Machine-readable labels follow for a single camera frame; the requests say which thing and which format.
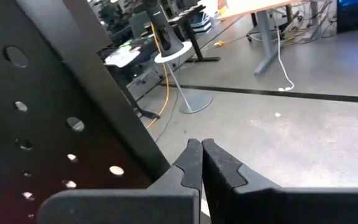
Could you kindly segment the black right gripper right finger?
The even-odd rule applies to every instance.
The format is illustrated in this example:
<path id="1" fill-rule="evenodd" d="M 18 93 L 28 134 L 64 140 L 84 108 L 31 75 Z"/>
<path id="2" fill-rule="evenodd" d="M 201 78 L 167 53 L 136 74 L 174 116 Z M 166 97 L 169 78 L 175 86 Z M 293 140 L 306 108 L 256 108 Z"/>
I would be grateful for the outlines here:
<path id="1" fill-rule="evenodd" d="M 203 182 L 212 223 L 358 224 L 358 188 L 282 187 L 213 139 L 203 145 Z"/>

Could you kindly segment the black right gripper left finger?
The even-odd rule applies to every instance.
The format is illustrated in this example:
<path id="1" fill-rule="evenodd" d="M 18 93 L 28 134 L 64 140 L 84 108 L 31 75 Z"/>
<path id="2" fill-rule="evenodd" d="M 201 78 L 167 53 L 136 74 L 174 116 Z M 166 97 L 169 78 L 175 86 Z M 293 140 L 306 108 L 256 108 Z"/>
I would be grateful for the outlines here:
<path id="1" fill-rule="evenodd" d="M 37 223 L 199 223 L 202 173 L 203 147 L 189 139 L 178 159 L 148 188 L 66 190 L 42 204 Z"/>

